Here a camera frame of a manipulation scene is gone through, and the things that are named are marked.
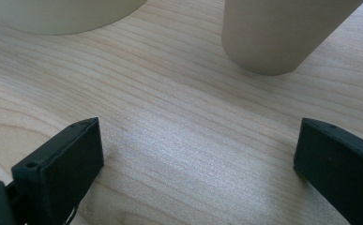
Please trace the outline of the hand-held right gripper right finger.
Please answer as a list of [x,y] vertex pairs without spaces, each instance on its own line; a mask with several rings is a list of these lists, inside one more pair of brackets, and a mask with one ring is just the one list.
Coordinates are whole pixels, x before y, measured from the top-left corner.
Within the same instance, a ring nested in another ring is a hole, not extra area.
[[294,169],[351,225],[363,225],[363,139],[335,125],[304,118]]

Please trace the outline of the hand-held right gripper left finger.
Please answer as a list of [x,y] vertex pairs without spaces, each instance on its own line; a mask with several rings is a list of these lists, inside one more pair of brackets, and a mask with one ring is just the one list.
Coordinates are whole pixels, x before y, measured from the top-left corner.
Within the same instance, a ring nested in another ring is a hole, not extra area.
[[65,225],[104,165],[99,120],[74,123],[11,168],[28,225]]

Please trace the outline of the cream container with metal rim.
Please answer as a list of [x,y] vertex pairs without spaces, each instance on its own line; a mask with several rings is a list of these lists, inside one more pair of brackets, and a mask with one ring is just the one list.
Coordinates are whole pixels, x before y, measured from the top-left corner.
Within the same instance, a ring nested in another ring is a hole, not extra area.
[[0,0],[0,20],[41,35],[67,35],[117,22],[147,0]]

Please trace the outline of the brown paper cup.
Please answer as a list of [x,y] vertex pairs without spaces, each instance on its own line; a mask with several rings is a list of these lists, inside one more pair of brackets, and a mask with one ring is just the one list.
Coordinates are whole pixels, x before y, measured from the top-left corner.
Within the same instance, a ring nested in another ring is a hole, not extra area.
[[221,43],[248,71],[296,69],[363,0],[225,0]]

